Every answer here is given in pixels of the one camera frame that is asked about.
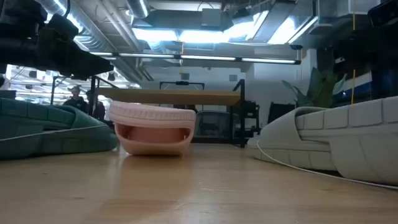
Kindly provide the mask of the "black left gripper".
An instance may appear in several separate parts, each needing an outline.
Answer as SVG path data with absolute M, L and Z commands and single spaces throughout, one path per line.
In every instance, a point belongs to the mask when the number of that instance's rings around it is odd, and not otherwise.
M 1 16 L 1 73 L 9 64 L 55 70 L 75 80 L 112 71 L 109 60 L 93 55 L 74 42 L 78 28 L 59 14 L 46 23 L 42 16 Z

